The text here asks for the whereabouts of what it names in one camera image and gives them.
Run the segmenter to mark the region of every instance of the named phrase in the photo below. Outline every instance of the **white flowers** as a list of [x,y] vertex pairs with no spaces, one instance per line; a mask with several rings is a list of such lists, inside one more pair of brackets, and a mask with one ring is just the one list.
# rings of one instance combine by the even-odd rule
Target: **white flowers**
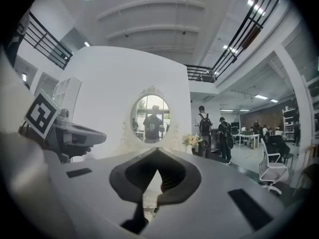
[[196,146],[199,142],[203,141],[203,138],[198,137],[197,135],[186,134],[183,137],[183,144]]

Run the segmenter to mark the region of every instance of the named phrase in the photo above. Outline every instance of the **backpack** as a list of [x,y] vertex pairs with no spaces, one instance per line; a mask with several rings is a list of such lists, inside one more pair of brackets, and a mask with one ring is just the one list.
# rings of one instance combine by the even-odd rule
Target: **backpack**
[[206,118],[204,118],[202,114],[199,115],[201,116],[201,121],[199,123],[199,132],[201,134],[210,133],[210,127],[212,126],[212,123],[210,122],[208,114],[206,114]]
[[224,123],[222,123],[223,127],[226,129],[226,135],[224,132],[222,132],[224,134],[224,136],[226,136],[226,141],[227,141],[227,146],[229,149],[232,149],[234,147],[234,143],[233,143],[233,133],[231,131],[231,127],[230,124],[227,123],[227,126],[225,126]]

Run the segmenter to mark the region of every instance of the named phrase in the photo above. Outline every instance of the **white curved wall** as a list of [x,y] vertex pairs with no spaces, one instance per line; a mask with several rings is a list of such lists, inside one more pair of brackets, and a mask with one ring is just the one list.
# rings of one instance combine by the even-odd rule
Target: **white curved wall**
[[[94,146],[95,158],[117,154],[123,122],[129,123],[134,102],[143,89],[151,86],[163,93],[172,116],[171,128],[158,146],[169,146],[173,124],[177,124],[180,149],[183,148],[182,136],[191,133],[189,85],[184,65],[142,51],[91,46],[72,57],[60,80],[73,76],[82,81],[73,122],[107,135],[104,143]],[[127,134],[133,134],[130,128]]]

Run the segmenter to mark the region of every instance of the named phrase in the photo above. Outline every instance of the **white pillar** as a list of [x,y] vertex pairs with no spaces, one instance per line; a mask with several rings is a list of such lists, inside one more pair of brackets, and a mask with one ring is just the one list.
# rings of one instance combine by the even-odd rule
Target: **white pillar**
[[294,87],[299,107],[301,122],[300,148],[295,173],[290,184],[291,187],[296,187],[304,165],[305,149],[311,145],[312,140],[312,118],[310,112],[310,105],[312,104],[309,103],[309,99],[301,75],[288,52],[282,45],[279,45],[275,48],[275,53],[279,57],[284,68],[287,71],[289,79]]
[[39,69],[38,69],[38,70],[36,71],[36,74],[35,74],[35,76],[34,76],[34,78],[33,78],[33,81],[32,81],[32,83],[31,83],[31,86],[30,86],[30,91],[31,91],[32,94],[35,93],[36,87],[38,86],[38,83],[39,83],[39,80],[40,80],[40,78],[41,78],[42,73],[43,73],[42,70],[39,70]]

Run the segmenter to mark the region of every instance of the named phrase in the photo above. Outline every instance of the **bookshelf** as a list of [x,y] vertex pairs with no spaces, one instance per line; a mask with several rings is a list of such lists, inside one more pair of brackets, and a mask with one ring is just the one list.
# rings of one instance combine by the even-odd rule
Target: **bookshelf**
[[72,77],[59,82],[54,89],[53,100],[62,108],[69,110],[69,121],[73,120],[76,99],[82,82]]

